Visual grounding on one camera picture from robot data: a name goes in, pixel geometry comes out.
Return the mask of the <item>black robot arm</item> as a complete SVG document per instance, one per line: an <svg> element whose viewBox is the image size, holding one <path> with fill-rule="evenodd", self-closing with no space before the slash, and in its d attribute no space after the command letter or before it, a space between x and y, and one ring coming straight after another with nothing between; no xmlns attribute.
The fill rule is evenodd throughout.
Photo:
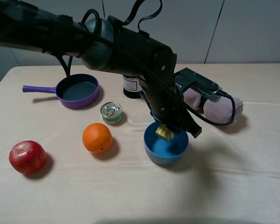
<svg viewBox="0 0 280 224"><path fill-rule="evenodd" d="M113 17L86 22L56 15L21 0L0 0L0 46L80 58L90 70L136 77L155 120L174 132L197 137L202 129L189 114L175 84L172 49Z"/></svg>

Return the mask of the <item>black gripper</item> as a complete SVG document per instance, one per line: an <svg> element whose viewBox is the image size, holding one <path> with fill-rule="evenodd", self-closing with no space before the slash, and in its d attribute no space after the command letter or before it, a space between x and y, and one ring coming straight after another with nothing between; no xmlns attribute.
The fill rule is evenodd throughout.
<svg viewBox="0 0 280 224"><path fill-rule="evenodd" d="M194 121L186 108L166 91L157 88L142 78L139 83L143 89L154 117L172 131L186 131L194 138L202 133L202 128Z"/></svg>

